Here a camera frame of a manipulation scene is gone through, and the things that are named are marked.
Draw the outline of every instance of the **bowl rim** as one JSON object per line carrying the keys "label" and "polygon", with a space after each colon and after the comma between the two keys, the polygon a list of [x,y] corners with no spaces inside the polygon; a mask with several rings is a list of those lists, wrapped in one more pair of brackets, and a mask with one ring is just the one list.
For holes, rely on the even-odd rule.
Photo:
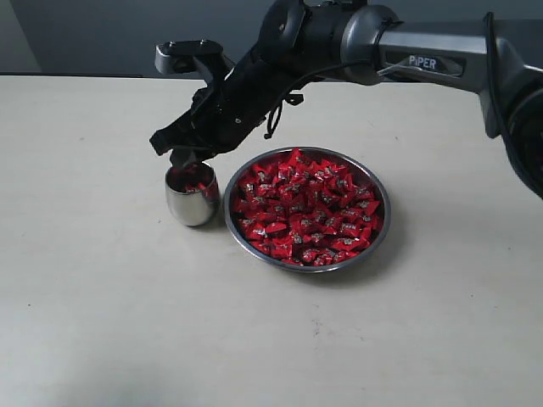
{"label": "bowl rim", "polygon": [[[316,151],[318,153],[327,153],[330,155],[335,155],[340,159],[343,159],[345,161],[348,161],[355,167],[362,170],[366,175],[372,180],[372,182],[376,185],[379,192],[381,193],[381,196],[383,197],[383,204],[384,204],[384,219],[383,219],[383,229],[379,233],[378,237],[375,239],[375,241],[372,243],[372,245],[364,250],[362,253],[360,253],[358,256],[353,257],[352,259],[342,261],[341,263],[337,263],[335,265],[322,265],[322,266],[309,266],[309,265],[291,265],[288,263],[283,263],[281,260],[274,259],[271,256],[268,256],[266,254],[263,254],[262,252],[258,251],[256,248],[251,246],[248,241],[245,240],[245,238],[239,233],[238,228],[234,224],[232,220],[232,216],[230,213],[231,210],[231,195],[234,187],[236,186],[239,177],[247,170],[249,169],[253,164],[261,161],[262,159],[268,158],[274,154],[278,153],[286,153],[290,152],[293,149],[298,148],[300,151]],[[249,160],[247,163],[241,166],[241,168],[236,171],[236,173],[232,176],[230,181],[228,182],[227,189],[224,193],[224,199],[223,199],[223,207],[224,207],[224,217],[225,222],[227,223],[228,230],[233,235],[234,239],[239,243],[239,245],[247,250],[249,253],[253,254],[258,259],[265,261],[268,264],[275,265],[277,267],[280,267],[282,269],[302,273],[302,274],[316,274],[316,273],[324,273],[328,271],[334,271],[338,269],[343,269],[345,267],[349,267],[350,265],[353,265],[355,263],[358,263],[359,261],[362,261],[363,259],[370,256],[377,247],[383,242],[383,240],[386,238],[387,234],[389,233],[390,229],[390,222],[392,218],[391,213],[391,205],[390,205],[390,199],[389,195],[386,192],[386,189],[384,189],[383,184],[381,181],[371,172],[365,165],[359,163],[358,161],[352,159],[351,157],[338,153],[333,150],[329,150],[327,148],[320,148],[320,147],[283,147],[283,148],[276,148],[274,150],[268,151],[266,153],[262,153],[258,155],[257,157],[254,157],[253,159]]]}

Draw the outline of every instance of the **wall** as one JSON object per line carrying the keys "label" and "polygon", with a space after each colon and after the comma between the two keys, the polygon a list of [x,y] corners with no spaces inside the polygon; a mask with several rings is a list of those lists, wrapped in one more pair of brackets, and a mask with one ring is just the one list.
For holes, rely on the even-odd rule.
{"label": "wall", "polygon": [[[310,0],[308,3],[320,3]],[[154,45],[207,37],[239,59],[273,0],[12,0],[45,72],[156,76]],[[543,18],[540,0],[381,0],[403,20]]]}
{"label": "wall", "polygon": [[0,0],[0,73],[40,72],[9,0]]}

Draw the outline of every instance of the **metal bowl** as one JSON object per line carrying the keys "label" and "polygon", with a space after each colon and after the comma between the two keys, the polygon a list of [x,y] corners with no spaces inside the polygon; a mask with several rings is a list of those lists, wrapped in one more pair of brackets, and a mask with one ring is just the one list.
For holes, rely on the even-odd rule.
{"label": "metal bowl", "polygon": [[373,185],[375,186],[375,194],[376,198],[378,198],[383,204],[379,206],[377,214],[383,218],[383,229],[377,237],[373,239],[372,245],[361,252],[358,256],[343,261],[341,263],[337,263],[335,265],[324,265],[324,266],[305,266],[305,265],[290,265],[287,263],[283,263],[280,260],[276,260],[270,256],[267,256],[263,254],[262,252],[258,251],[257,249],[253,248],[245,240],[244,236],[238,229],[236,219],[236,214],[232,212],[232,206],[233,201],[235,197],[239,194],[238,190],[238,181],[239,179],[245,175],[247,171],[250,171],[250,168],[253,164],[259,163],[264,166],[269,165],[271,163],[275,163],[279,160],[285,159],[288,157],[290,152],[294,149],[294,147],[291,148],[279,148],[277,150],[270,151],[268,153],[263,153],[262,155],[259,155],[255,159],[251,159],[247,164],[245,164],[243,167],[241,167],[236,174],[232,177],[230,182],[228,183],[227,189],[225,191],[224,195],[224,212],[225,212],[225,220],[227,223],[227,227],[230,230],[230,232],[233,234],[234,238],[238,241],[241,246],[247,250],[249,253],[253,254],[255,257],[265,261],[266,263],[270,265],[276,265],[277,267],[281,267],[282,269],[295,271],[298,273],[323,273],[326,271],[333,271],[333,270],[339,270],[343,269],[345,267],[348,267],[350,265],[359,263],[369,257],[375,249],[383,242],[384,238],[387,235],[387,232],[390,228],[390,200],[389,195],[386,193],[383,184],[379,181],[379,179],[364,165],[354,161],[353,159],[347,157],[346,155],[343,155],[341,153],[336,153],[331,150],[326,150],[325,148],[316,148],[316,147],[299,147],[299,150],[304,153],[307,157],[313,160],[321,160],[321,159],[327,159],[335,164],[344,164],[347,165],[350,169],[350,172],[353,175],[353,181],[355,183],[361,184],[364,181],[371,181]]}

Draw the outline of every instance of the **white table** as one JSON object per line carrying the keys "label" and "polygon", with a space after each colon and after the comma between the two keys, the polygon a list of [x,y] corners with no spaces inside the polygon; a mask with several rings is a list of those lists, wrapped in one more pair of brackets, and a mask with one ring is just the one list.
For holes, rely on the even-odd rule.
{"label": "white table", "polygon": [[543,204],[474,95],[308,86],[274,138],[347,153],[393,224],[359,270],[299,276],[178,225],[150,135],[202,83],[0,77],[0,405],[540,406]]}

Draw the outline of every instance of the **metal cup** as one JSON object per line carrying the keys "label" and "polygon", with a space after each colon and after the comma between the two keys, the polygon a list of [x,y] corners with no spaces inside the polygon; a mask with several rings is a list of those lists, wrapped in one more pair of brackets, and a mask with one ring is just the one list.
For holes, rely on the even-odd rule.
{"label": "metal cup", "polygon": [[[185,226],[202,226],[219,209],[221,194],[215,171],[206,163],[166,172],[166,202],[171,214]],[[187,190],[189,186],[201,186]]]}

